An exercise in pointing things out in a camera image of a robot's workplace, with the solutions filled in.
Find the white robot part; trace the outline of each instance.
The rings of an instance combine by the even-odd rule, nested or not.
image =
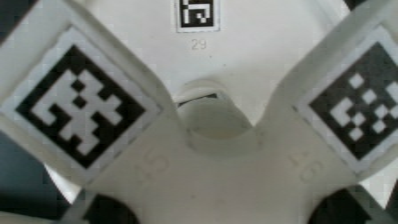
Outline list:
[[[202,17],[178,23],[174,1],[85,1],[98,19],[71,0],[39,1],[0,49],[0,128],[142,224],[307,223],[398,157],[398,1],[369,1],[325,39],[341,14],[320,15],[318,1],[211,2],[210,32]]]

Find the printed number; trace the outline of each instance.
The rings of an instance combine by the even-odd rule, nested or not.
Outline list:
[[[149,150],[144,151],[140,163],[133,167],[140,187],[146,187],[146,184],[154,180],[167,169],[169,159],[163,155],[156,154],[154,149],[149,148]]]
[[[302,152],[289,156],[289,163],[300,172],[300,181],[309,183],[323,171],[323,164],[311,159],[311,153]]]
[[[208,42],[204,39],[194,39],[192,40],[192,50],[199,51],[204,50],[208,48]]]

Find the black object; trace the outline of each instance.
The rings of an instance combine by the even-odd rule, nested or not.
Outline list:
[[[67,207],[43,164],[0,133],[0,211],[53,220]]]
[[[371,217],[348,193],[341,190],[323,200],[309,224],[366,224]]]
[[[192,101],[195,101],[195,100],[201,100],[201,99],[206,99],[206,98],[210,98],[210,99],[220,99],[220,96],[218,96],[217,93],[213,93],[213,94],[210,94],[210,95],[206,95],[206,96],[201,96],[201,97],[195,98],[194,100],[188,100],[188,101],[178,103],[178,107],[181,107],[188,102],[192,102]]]
[[[210,18],[206,18],[206,9],[192,6],[206,6]],[[179,0],[179,18],[181,28],[213,27],[215,25],[215,2],[213,0]]]
[[[345,0],[345,4],[348,5],[350,10],[353,10],[364,2],[366,0]]]
[[[94,198],[83,220],[92,224],[138,224],[138,219],[126,205],[103,195]]]
[[[138,224],[128,206],[108,196],[82,190],[62,220],[55,224]]]
[[[99,112],[94,112],[90,116],[90,122],[94,122],[98,125],[96,129],[92,130],[92,135],[98,138],[98,144],[94,145],[87,155],[83,155],[78,151],[80,143],[83,143],[83,136],[73,134],[71,139],[66,140],[60,135],[64,127],[74,120],[74,114],[67,113],[67,110],[62,108],[62,105],[57,102],[51,103],[48,111],[55,117],[55,121],[51,123],[46,123],[43,121],[43,118],[34,112],[34,107],[43,99],[43,96],[46,96],[48,92],[53,90],[53,88],[57,88],[57,81],[62,78],[66,71],[71,72],[74,78],[78,78],[83,72],[87,72],[87,74],[90,74],[90,76],[96,78],[96,81],[103,85],[98,92],[98,98],[106,101],[112,96],[121,101],[121,105],[117,106],[114,111],[121,116],[121,121],[117,122],[117,124],[110,122]],[[87,102],[82,95],[76,96],[73,103],[82,109],[82,113],[85,113],[83,106]],[[37,131],[44,134],[44,136],[58,146],[60,150],[64,150],[66,154],[82,165],[82,167],[89,168],[103,153],[110,149],[110,146],[121,138],[135,121],[138,120],[146,109],[76,46],[73,46],[67,50],[64,57],[60,58],[32,92],[28,93],[27,98],[21,101],[21,104],[18,105],[16,111],[28,123],[37,128]]]
[[[398,129],[398,100],[391,94],[396,83],[398,66],[375,43],[309,104],[357,160],[378,149]],[[343,104],[350,104],[346,123],[330,113]]]
[[[396,223],[362,186],[339,190],[321,201],[309,224]]]
[[[37,0],[0,1],[0,43],[21,21]]]

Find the white plastic surface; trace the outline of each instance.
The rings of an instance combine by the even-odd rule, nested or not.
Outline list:
[[[350,23],[345,24],[345,26],[339,28],[339,31],[334,32],[334,34],[327,37],[327,39],[329,39],[327,43],[320,46],[320,48],[313,52],[313,55],[309,56],[307,61],[305,61],[307,63],[302,63],[297,66],[295,71],[291,72],[289,81],[291,81],[291,83],[298,83],[298,80],[295,80],[295,78],[298,78],[300,77],[298,74],[302,74],[300,80],[305,80],[305,84],[302,87],[302,91],[298,91],[298,92],[289,91],[289,89],[282,90],[282,88],[281,88],[281,92],[284,92],[284,94],[288,95],[288,100],[300,98],[304,93],[307,93],[311,91],[313,92],[318,91],[316,88],[320,86],[314,87],[314,80],[320,79],[320,77],[323,77],[325,74],[329,74],[332,68],[345,66],[345,57],[350,54],[350,52],[361,51],[359,43],[364,41],[366,36],[373,32],[373,29],[377,29],[378,25],[380,25],[380,27],[384,27],[387,29],[389,35],[396,41],[396,24],[393,22],[394,21],[394,16],[393,16],[394,13],[391,13],[393,10],[396,10],[396,2],[384,1],[382,3],[385,5],[384,4],[377,5],[377,1],[371,1],[369,4],[366,4],[362,6],[361,13],[355,12],[355,19],[352,19],[352,24],[355,24],[357,27],[355,28],[353,28],[353,26],[350,27],[350,25],[348,25]],[[396,48],[393,47],[391,50],[393,50],[391,56],[394,57],[396,56]],[[279,98],[279,100],[275,100],[275,105],[281,106],[284,100],[286,100],[286,98],[284,99]],[[277,118],[277,116],[281,116],[279,111],[282,111],[281,108],[277,111],[273,111],[273,119]],[[297,140],[302,138],[302,136],[304,135],[300,133],[300,134],[297,134],[295,137],[293,136],[289,136],[289,137],[293,137],[291,139]],[[394,158],[396,158],[396,145],[393,146],[393,149],[389,148],[389,153],[384,154],[382,159],[378,159],[377,163],[373,163],[373,167],[371,167],[366,175],[375,173],[377,169],[380,169],[380,167],[387,163],[393,162]],[[385,207],[387,196],[391,194],[391,188],[393,188],[393,185],[396,182],[396,176],[398,176],[396,172],[393,172],[394,167],[396,167],[396,161],[389,164],[387,169],[384,171],[380,171],[380,173],[377,173],[373,175],[373,177],[369,177],[369,179],[362,182],[362,185],[366,186],[366,189],[369,190],[369,193],[373,194],[373,196],[378,200],[378,203],[384,207]]]
[[[195,81],[210,83],[210,86],[204,85],[206,91],[213,86],[222,86],[220,89],[252,124],[261,117],[277,83],[341,19],[341,15],[330,17],[334,13],[323,14],[327,7],[320,10],[318,3],[268,0],[222,2],[220,31],[181,34],[176,33],[174,26],[174,2],[138,0],[119,0],[117,4],[115,1],[105,0],[85,2],[117,39],[153,69],[174,99],[186,97],[186,86],[183,86],[186,83],[192,86]],[[380,3],[375,3],[375,6],[375,18],[378,18],[385,8]],[[373,14],[361,15],[368,19],[364,22],[378,24],[378,20],[369,17]],[[41,16],[34,17],[35,22],[43,22]],[[339,46],[339,38],[329,40],[334,44],[332,48],[321,48],[316,52],[321,53],[321,50],[330,52],[332,57],[323,55],[318,64],[314,64],[318,58],[300,64],[298,68],[304,70],[295,70],[297,73],[289,74],[279,86],[273,102],[266,108],[268,112],[254,129],[257,133],[247,131],[240,136],[243,140],[249,139],[252,145],[242,146],[238,143],[243,141],[236,137],[222,141],[204,141],[204,139],[197,141],[192,133],[185,136],[167,91],[151,72],[142,72],[138,61],[126,54],[122,46],[117,45],[117,41],[82,11],[76,14],[62,14],[58,23],[64,27],[60,29],[50,26],[51,29],[44,35],[51,36],[48,43],[53,43],[71,25],[69,20],[165,110],[133,140],[122,156],[103,168],[89,183],[74,179],[76,171],[57,160],[53,149],[41,145],[37,139],[34,140],[32,136],[21,132],[21,128],[14,126],[12,121],[2,118],[7,134],[25,144],[43,162],[51,163],[50,165],[57,167],[67,178],[71,175],[74,182],[85,183],[90,190],[128,204],[142,224],[305,223],[321,198],[361,178],[329,149],[325,141],[318,138],[314,130],[293,111],[293,105],[297,98],[314,86],[313,77],[320,72],[316,69],[330,69],[339,61],[334,47],[341,48],[343,52],[350,51],[361,41],[350,38],[348,41],[346,36],[361,39],[371,25],[366,23],[366,26],[359,26],[355,30],[357,27],[346,24],[345,28],[350,28],[343,32],[346,45]],[[16,34],[16,43],[23,43],[25,40],[21,32],[23,29]],[[30,55],[25,56],[27,64],[37,62],[35,58],[51,47],[48,43],[43,40]],[[12,42],[7,42],[7,52],[16,57]],[[23,80],[25,71],[12,66],[9,69],[18,71],[18,76],[5,84],[14,86]],[[3,90],[0,88],[2,100],[11,89],[12,87]],[[245,147],[245,153],[229,154],[227,149],[236,152]],[[369,173],[385,163],[385,161],[378,162]]]
[[[178,33],[174,0],[78,2],[154,71],[176,101],[186,97],[186,83],[197,89],[215,82],[254,124],[279,80],[348,14],[345,3],[222,1],[220,31]]]

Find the black and white square pattern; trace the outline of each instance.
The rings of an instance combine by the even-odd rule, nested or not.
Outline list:
[[[218,0],[176,0],[178,32],[210,32],[220,29]]]
[[[160,109],[73,28],[21,81],[3,111],[92,178]]]
[[[341,65],[297,108],[361,172],[398,142],[398,46],[382,28]]]

